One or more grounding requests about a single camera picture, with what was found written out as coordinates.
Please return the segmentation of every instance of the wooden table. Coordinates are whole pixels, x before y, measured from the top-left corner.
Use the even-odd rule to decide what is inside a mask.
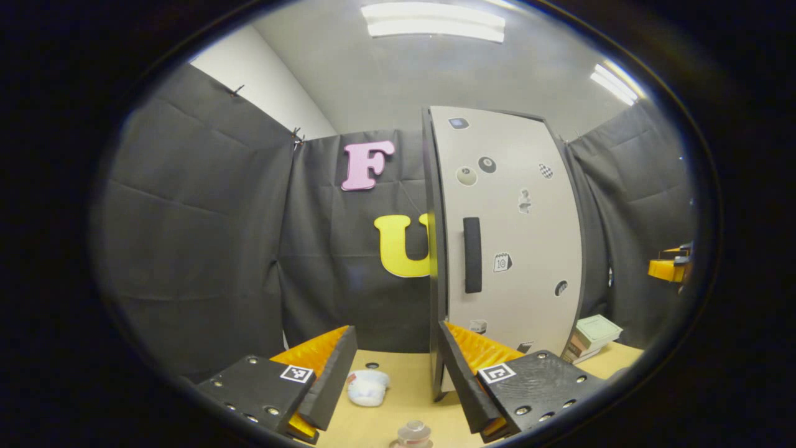
[[[637,348],[610,342],[578,367],[606,379],[630,366],[641,353]],[[366,363],[378,363],[378,370],[390,375],[384,402],[379,407],[359,407],[349,401],[344,387],[329,429],[321,431],[316,446],[387,448],[396,439],[398,428],[409,420],[421,420],[431,428],[434,448],[484,446],[478,434],[470,434],[455,392],[437,403],[431,401],[431,357],[427,353],[359,350],[351,370],[365,369]]]

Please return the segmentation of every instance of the ceiling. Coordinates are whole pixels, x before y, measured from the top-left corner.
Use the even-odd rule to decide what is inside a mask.
[[[543,116],[566,140],[627,106],[589,79],[603,57],[539,12],[449,2],[506,20],[502,44],[453,36],[368,35],[360,7],[302,0],[254,23],[341,134],[420,129],[420,107],[450,105]]]

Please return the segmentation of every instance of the yellow letter u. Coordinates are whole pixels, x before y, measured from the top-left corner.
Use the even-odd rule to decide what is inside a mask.
[[[421,214],[418,221],[426,227],[428,238],[428,214]],[[398,277],[426,277],[431,273],[428,254],[423,260],[411,260],[406,256],[406,228],[411,223],[412,220],[402,214],[380,216],[373,222],[380,235],[381,264]]]

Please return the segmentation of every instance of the door handle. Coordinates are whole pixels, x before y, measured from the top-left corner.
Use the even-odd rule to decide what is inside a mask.
[[[481,222],[464,218],[464,292],[481,292]]]

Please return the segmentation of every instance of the black curtain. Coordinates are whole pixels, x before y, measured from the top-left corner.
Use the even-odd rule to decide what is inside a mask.
[[[389,140],[395,153],[370,190],[343,191],[352,143]],[[305,142],[295,152],[282,241],[279,279],[285,335],[290,345],[341,325],[357,327],[359,348],[383,352],[428,352],[428,277],[387,272],[373,221],[402,214],[406,252],[428,254],[420,131],[358,132]]]
[[[186,65],[120,142],[96,215],[98,273],[154,358],[202,380],[282,351],[290,131]]]
[[[688,153],[677,129],[640,100],[567,143],[565,158],[587,227],[581,316],[603,314],[624,329],[619,342],[644,348],[682,300],[679,284],[650,277],[647,270],[659,251],[694,238]],[[608,267],[614,276],[610,288]]]

